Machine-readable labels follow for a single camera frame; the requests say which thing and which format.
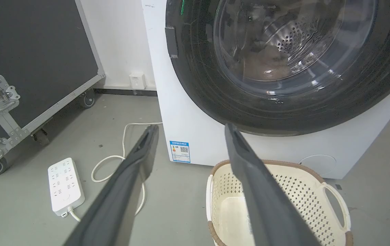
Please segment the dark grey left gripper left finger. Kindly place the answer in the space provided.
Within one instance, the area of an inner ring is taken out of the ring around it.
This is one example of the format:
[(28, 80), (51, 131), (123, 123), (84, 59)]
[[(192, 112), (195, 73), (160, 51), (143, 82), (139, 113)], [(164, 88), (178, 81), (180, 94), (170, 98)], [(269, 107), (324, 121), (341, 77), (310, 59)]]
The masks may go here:
[(66, 246), (127, 246), (141, 187), (153, 170), (159, 127), (148, 126), (65, 241)]

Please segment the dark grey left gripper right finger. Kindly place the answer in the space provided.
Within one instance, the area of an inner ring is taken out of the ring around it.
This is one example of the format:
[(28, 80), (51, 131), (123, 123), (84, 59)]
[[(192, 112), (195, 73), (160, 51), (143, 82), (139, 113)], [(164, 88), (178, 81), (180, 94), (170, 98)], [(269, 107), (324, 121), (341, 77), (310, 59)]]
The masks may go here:
[(256, 246), (318, 246), (316, 236), (233, 124), (225, 126), (233, 174), (243, 187)]

